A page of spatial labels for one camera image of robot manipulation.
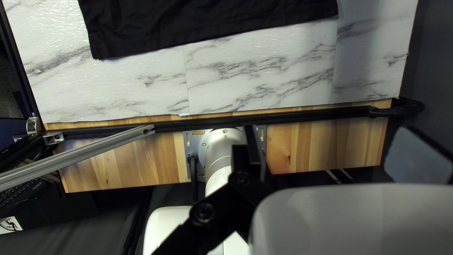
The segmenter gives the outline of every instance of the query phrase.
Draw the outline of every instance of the sticker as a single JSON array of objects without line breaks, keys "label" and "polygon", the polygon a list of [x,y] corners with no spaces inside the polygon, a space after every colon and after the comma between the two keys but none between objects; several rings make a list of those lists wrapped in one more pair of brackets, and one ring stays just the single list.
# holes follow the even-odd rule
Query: sticker
[{"label": "sticker", "polygon": [[20,231],[22,228],[19,225],[19,222],[16,220],[16,217],[8,217],[0,219],[0,234],[11,233],[15,231]]}]

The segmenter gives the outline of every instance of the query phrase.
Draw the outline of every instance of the marble tile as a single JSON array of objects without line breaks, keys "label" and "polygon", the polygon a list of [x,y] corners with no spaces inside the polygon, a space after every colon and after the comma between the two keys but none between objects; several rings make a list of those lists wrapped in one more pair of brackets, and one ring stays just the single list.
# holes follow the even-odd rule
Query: marble tile
[{"label": "marble tile", "polygon": [[417,0],[338,0],[331,103],[399,95]]},{"label": "marble tile", "polygon": [[183,48],[94,60],[77,0],[4,0],[44,123],[188,113]]},{"label": "marble tile", "polygon": [[337,19],[184,45],[190,113],[330,102]]}]

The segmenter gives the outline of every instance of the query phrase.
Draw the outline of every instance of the wood grain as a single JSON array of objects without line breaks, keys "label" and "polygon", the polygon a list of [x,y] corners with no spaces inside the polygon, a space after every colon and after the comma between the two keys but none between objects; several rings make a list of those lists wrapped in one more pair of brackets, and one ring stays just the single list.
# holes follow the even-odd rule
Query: wood grain
[{"label": "wood grain", "polygon": [[[95,140],[65,141],[56,152]],[[190,181],[187,178],[181,132],[153,134],[59,171],[66,192]]]},{"label": "wood grain", "polygon": [[[390,107],[391,99],[279,108],[180,117],[137,117],[84,123],[51,123],[46,128],[64,129],[128,123],[148,123],[190,118],[275,113],[322,108],[372,105]],[[351,118],[269,125],[266,160],[274,174],[337,168],[376,166],[381,162],[387,118]],[[71,140],[56,152],[79,147],[94,139]],[[60,170],[66,192],[92,191],[190,181],[187,178],[184,139],[181,132],[153,134]]]},{"label": "wood grain", "polygon": [[[347,106],[390,107],[390,100]],[[320,109],[324,106],[313,106]],[[377,166],[387,118],[351,118],[269,125],[266,159],[273,174]]]}]

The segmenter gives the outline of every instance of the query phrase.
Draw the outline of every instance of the screw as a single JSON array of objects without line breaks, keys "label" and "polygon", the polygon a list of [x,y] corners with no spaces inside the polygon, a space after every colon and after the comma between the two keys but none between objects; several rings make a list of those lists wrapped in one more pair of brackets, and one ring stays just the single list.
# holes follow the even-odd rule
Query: screw
[{"label": "screw", "polygon": [[250,177],[247,172],[236,172],[234,175],[234,182],[240,185],[247,185],[250,183]]},{"label": "screw", "polygon": [[208,203],[198,205],[193,211],[193,219],[199,223],[208,223],[214,218],[214,207]]}]

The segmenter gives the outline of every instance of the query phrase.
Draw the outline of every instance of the keyboard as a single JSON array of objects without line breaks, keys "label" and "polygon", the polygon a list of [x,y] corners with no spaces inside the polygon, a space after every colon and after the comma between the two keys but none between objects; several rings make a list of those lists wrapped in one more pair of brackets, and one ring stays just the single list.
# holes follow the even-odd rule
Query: keyboard
[{"label": "keyboard", "polygon": [[0,208],[8,209],[30,198],[31,195],[42,189],[45,185],[46,181],[37,178],[7,190],[0,191]]}]

